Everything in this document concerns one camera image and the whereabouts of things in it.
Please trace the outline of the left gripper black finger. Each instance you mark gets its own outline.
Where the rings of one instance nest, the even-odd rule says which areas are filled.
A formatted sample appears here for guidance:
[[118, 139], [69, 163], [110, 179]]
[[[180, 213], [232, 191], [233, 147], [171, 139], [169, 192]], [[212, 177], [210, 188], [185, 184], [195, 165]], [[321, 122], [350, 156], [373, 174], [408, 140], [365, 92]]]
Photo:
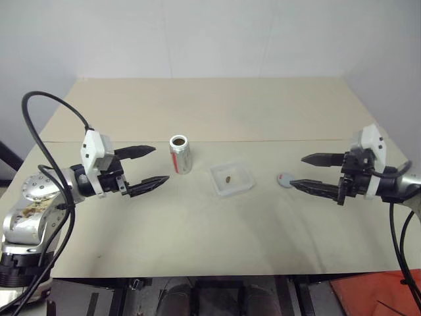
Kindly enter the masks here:
[[155, 147], [149, 145], [133, 145], [116, 149], [114, 154], [120, 159], [137, 159], [154, 152]]
[[154, 176], [142, 180], [139, 184], [128, 186], [127, 194], [132, 198], [146, 194], [163, 185], [170, 177], [169, 176]]

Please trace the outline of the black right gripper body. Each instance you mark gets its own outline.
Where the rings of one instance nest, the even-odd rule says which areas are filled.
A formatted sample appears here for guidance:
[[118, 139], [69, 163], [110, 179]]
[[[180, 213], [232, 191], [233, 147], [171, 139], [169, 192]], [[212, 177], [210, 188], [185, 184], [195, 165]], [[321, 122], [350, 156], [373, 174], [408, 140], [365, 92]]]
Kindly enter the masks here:
[[354, 149], [339, 154], [337, 165], [341, 167], [343, 176], [338, 182], [338, 205], [343, 205], [346, 197], [355, 198], [368, 191], [374, 162], [375, 156], [371, 149]]

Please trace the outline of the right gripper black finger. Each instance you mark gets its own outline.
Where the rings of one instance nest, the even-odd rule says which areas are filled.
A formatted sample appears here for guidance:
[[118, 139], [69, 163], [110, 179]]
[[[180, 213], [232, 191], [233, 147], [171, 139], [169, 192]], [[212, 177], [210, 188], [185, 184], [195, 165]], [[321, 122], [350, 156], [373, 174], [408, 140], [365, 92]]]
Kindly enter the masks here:
[[344, 153], [313, 153], [301, 159], [302, 162], [316, 167], [342, 166]]
[[339, 186], [332, 184], [325, 184], [321, 181], [300, 179], [289, 182], [294, 188], [312, 196], [319, 196], [322, 198], [332, 199], [338, 201]]

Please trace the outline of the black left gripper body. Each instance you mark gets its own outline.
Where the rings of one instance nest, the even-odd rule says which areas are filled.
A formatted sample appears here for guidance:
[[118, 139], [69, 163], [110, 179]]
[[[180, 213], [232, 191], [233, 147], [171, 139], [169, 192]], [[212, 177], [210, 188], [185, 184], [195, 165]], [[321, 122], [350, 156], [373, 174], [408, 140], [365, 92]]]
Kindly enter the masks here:
[[106, 170], [100, 171], [98, 180], [105, 193], [119, 192], [123, 196], [128, 195], [129, 184], [126, 181], [122, 163], [117, 156], [113, 157]]

